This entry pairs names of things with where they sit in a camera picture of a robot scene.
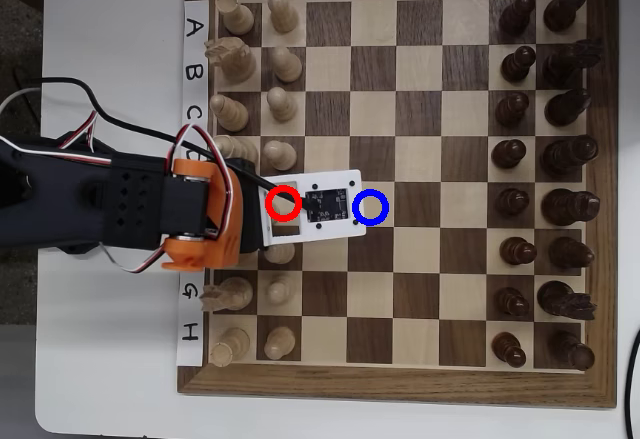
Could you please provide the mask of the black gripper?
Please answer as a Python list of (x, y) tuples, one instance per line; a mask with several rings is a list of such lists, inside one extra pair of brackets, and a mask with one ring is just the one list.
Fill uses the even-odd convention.
[(247, 173), (255, 174), (255, 163), (244, 158), (229, 158), (226, 160), (226, 164), (235, 172), (243, 195), (240, 253), (253, 253), (264, 246), (259, 186), (247, 176)]

